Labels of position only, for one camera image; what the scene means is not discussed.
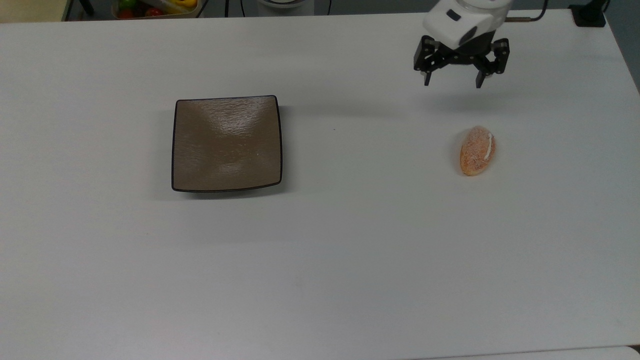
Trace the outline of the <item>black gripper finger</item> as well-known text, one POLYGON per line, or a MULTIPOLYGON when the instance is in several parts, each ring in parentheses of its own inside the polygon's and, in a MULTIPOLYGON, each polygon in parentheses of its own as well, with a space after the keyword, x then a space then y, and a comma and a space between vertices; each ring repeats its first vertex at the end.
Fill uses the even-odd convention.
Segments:
POLYGON ((510 57, 510 42, 501 38, 491 43, 485 54, 475 56, 476 89, 482 88, 484 81, 492 75, 502 75, 510 57))
POLYGON ((413 57, 414 71, 421 73, 423 84, 428 86, 434 71, 450 64, 453 51, 428 35, 423 35, 413 57))

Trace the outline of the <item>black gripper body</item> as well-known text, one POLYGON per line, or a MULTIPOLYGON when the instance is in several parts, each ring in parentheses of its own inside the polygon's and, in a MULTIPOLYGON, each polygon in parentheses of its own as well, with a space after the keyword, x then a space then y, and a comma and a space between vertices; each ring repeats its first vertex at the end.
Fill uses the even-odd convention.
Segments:
POLYGON ((441 53, 444 60, 451 65, 472 65, 475 60, 485 59, 492 51, 492 44, 496 31, 484 33, 458 48, 452 48, 441 44, 441 53))

